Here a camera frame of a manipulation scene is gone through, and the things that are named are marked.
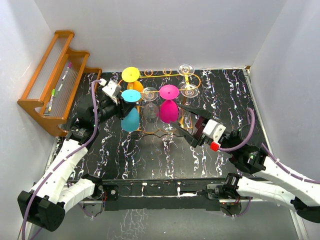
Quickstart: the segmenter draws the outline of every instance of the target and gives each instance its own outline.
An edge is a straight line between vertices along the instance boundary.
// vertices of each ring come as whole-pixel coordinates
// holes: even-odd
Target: magenta cup
[[[166,124],[178,120],[179,110],[177,104],[172,100],[165,100],[160,107],[160,119]]]

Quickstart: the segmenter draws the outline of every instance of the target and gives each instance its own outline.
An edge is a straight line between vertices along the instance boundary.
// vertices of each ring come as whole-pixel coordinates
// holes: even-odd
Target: wooden holder
[[[67,123],[80,80],[83,73],[97,73],[97,79],[102,73],[101,68],[86,67],[89,58],[87,51],[75,51],[69,47],[72,31],[56,31],[49,47],[45,51],[29,84],[27,85],[18,104],[50,135],[64,137],[68,133],[62,129]],[[72,63],[68,73],[62,81],[67,66]],[[55,89],[51,111],[45,115],[47,105],[51,99],[51,92]]]

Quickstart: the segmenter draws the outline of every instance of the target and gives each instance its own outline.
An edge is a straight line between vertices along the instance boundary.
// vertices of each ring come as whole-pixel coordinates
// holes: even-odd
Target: transparent glass
[[[182,76],[187,75],[188,77],[190,77],[195,73],[195,68],[188,63],[183,63],[178,67],[178,73]]]
[[[146,87],[141,92],[141,98],[146,102],[151,102],[157,99],[159,91],[154,87]]]
[[[146,106],[144,106],[142,114],[148,123],[154,124],[158,121],[159,112],[160,110],[157,105],[154,103],[148,103]]]

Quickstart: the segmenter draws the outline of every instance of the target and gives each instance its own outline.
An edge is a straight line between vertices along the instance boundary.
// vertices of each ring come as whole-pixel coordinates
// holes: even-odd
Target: cable
[[[231,212],[229,212],[229,210],[228,210],[228,209],[226,209],[224,206],[220,206],[220,208],[222,208],[222,209],[226,210],[226,211],[228,212],[228,214],[230,214],[230,216],[232,216],[232,215],[233,215],[233,214],[232,214]]]
[[[255,129],[255,122],[256,122],[256,117],[255,117],[255,113],[254,111],[252,110],[252,108],[248,107],[246,110],[245,110],[245,115],[246,115],[246,119],[249,120],[249,113],[251,115],[251,124],[250,122],[248,121],[248,124],[250,124],[250,129],[249,129],[249,132],[248,132],[248,135],[246,136],[246,138],[237,146],[234,146],[234,147],[231,147],[231,148],[221,148],[219,147],[218,150],[219,151],[222,151],[222,152],[233,152],[235,150],[238,150],[239,148],[242,148],[244,145],[247,144],[247,142],[249,142],[252,134],[254,133],[254,129]]]
[[[225,209],[225,210],[230,214],[229,217],[232,217],[232,216],[241,217],[241,216],[245,215],[245,214],[248,212],[248,210],[249,210],[249,208],[250,208],[250,205],[251,205],[251,199],[252,199],[252,197],[249,198],[248,205],[246,206],[245,210],[244,210],[243,212],[239,213],[239,215],[237,215],[237,214],[231,214],[231,213],[230,213],[225,207],[223,207],[223,206],[220,206],[220,208]]]
[[[235,215],[236,217],[240,217],[242,215],[245,215],[248,212],[250,205],[251,205],[251,199],[252,199],[252,197],[249,198],[248,205],[246,206],[245,210],[243,212],[241,212],[239,215]]]
[[[74,150],[73,152],[71,152],[69,155],[67,155],[64,159],[62,159],[57,166],[55,166],[55,168],[53,168],[53,172],[55,170],[57,170],[58,167],[61,166],[61,164],[63,164],[69,157],[71,157],[73,154],[75,154],[76,152],[80,151],[81,149],[85,148],[86,146],[88,146],[88,144],[95,138],[96,134],[97,134],[97,130],[98,130],[98,110],[97,110],[97,102],[96,102],[96,94],[95,94],[95,83],[100,83],[100,80],[94,80],[91,83],[91,95],[92,95],[92,101],[93,101],[93,112],[94,112],[94,128],[93,128],[93,134],[90,137],[90,139],[84,143],[83,145],[81,145],[79,148],[77,148],[76,150]],[[43,180],[42,182],[39,184],[39,186],[36,188],[36,190],[33,192],[28,205],[26,206],[25,209],[25,213],[24,213],[24,217],[23,217],[23,222],[22,222],[22,240],[26,240],[26,225],[27,225],[27,219],[28,219],[28,215],[30,212],[30,208],[31,205],[37,195],[37,193],[39,192],[39,190],[41,189],[41,187],[45,184],[45,182],[50,178],[50,176],[53,173],[50,172]]]

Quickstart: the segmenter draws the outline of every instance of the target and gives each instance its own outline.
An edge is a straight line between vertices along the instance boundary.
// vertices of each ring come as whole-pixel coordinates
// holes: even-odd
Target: orange wooden shelf
[[[89,52],[76,51],[69,47],[74,33],[68,30],[59,30],[54,33],[53,39],[45,51],[29,84],[18,104],[50,135],[64,137],[68,132],[61,128],[67,123],[79,83],[83,73],[96,73],[100,79],[101,68],[86,67]],[[62,83],[62,77],[67,66],[72,63]],[[52,109],[45,114],[51,99],[51,92],[55,89]]]

